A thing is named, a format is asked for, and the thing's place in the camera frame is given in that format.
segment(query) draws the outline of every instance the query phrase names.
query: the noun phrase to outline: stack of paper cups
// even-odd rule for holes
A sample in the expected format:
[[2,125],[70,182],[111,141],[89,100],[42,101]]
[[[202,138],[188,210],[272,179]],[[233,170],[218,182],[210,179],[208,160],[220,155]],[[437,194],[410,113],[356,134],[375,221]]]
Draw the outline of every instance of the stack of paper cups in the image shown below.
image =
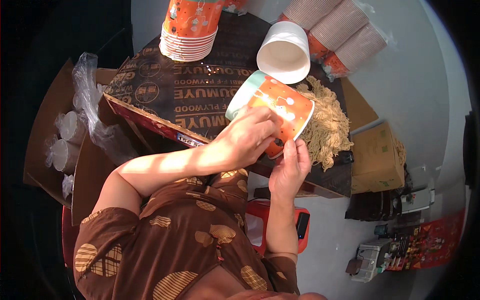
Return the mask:
[[75,172],[80,148],[77,145],[60,139],[53,144],[52,148],[52,164],[57,171],[61,171],[67,175]]
[[177,61],[196,61],[212,50],[224,0],[171,0],[160,51]]
[[86,128],[74,111],[63,117],[60,126],[60,136],[67,142],[81,144],[85,137]]
[[327,15],[341,0],[292,0],[278,18],[278,21],[291,21],[308,32],[315,23]]
[[367,15],[352,0],[343,0],[308,33],[311,59],[321,62],[367,23]]
[[322,67],[331,81],[345,77],[352,73],[362,61],[380,52],[386,46],[387,43],[382,35],[372,24],[367,23],[335,52],[329,54],[323,61]]

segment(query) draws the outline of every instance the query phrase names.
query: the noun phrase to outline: woman's arm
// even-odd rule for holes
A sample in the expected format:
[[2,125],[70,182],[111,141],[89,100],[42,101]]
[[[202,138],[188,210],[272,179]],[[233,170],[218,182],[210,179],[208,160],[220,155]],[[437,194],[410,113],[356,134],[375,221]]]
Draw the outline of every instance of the woman's arm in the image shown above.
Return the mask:
[[267,258],[285,256],[297,263],[299,244],[294,200],[311,167],[305,142],[287,141],[283,157],[277,159],[268,182],[272,196],[266,232]]
[[92,212],[121,207],[138,215],[142,198],[168,183],[253,164],[278,132],[278,118],[272,110],[245,108],[210,144],[138,157],[115,169],[105,181]]

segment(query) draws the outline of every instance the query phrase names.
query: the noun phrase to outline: finger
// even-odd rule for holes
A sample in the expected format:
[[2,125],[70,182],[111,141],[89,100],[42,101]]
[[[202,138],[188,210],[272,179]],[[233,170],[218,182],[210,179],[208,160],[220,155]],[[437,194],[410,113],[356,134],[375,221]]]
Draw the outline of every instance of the finger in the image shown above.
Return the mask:
[[268,145],[275,140],[274,137],[268,136],[265,138],[258,147],[254,150],[255,157],[259,157],[265,150],[267,149]]
[[283,156],[280,156],[275,160],[275,165],[280,166],[284,163]]
[[278,115],[267,106],[254,107],[249,110],[248,118],[253,123],[260,123],[266,120],[278,122]]
[[237,116],[235,117],[235,120],[236,119],[240,119],[241,117],[245,116],[246,114],[248,114],[248,112],[250,111],[251,107],[248,106],[247,104],[245,104],[244,106],[242,106],[242,108],[240,108],[239,110],[239,113],[237,114]]
[[303,175],[307,175],[312,169],[312,162],[310,161],[310,155],[308,154],[307,144],[302,139],[297,139],[295,141],[295,146],[297,146],[297,156],[300,170]]
[[252,131],[252,139],[256,141],[257,144],[260,144],[259,142],[263,141],[269,136],[275,138],[280,136],[280,127],[272,120],[266,120],[255,124],[252,128]]
[[283,147],[283,160],[289,170],[298,170],[297,148],[293,140],[288,140]]
[[297,147],[298,162],[311,163],[307,144],[302,139],[297,139],[295,141],[295,146]]

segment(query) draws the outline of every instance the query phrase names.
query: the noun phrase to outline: open cardboard box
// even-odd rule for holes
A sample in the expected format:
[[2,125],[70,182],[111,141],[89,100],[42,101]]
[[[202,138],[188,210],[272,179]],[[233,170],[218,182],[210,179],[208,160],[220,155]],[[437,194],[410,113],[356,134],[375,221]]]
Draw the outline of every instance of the open cardboard box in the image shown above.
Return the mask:
[[[45,141],[54,134],[59,135],[55,119],[59,113],[65,114],[73,108],[75,89],[72,70],[72,61],[68,60],[53,80],[38,110],[25,155],[24,183],[41,187],[62,205],[71,208],[72,225],[78,225],[92,212],[105,179],[116,166],[100,147],[92,143],[87,134],[76,164],[73,193],[67,199],[62,195],[63,173],[45,166]],[[107,85],[116,73],[117,70],[99,68],[96,71],[96,81]],[[119,124],[133,147],[141,150],[143,146],[140,140],[125,119],[115,115],[103,97],[98,106],[100,120],[106,125]]]

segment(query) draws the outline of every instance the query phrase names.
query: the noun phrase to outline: woman's left hand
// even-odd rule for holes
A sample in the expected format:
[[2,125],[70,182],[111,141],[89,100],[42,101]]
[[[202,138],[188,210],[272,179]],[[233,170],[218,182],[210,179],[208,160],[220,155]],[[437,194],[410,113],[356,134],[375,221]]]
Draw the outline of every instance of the woman's left hand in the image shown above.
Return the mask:
[[268,107],[244,106],[238,116],[207,145],[212,162],[225,170],[254,164],[280,133],[281,118]]

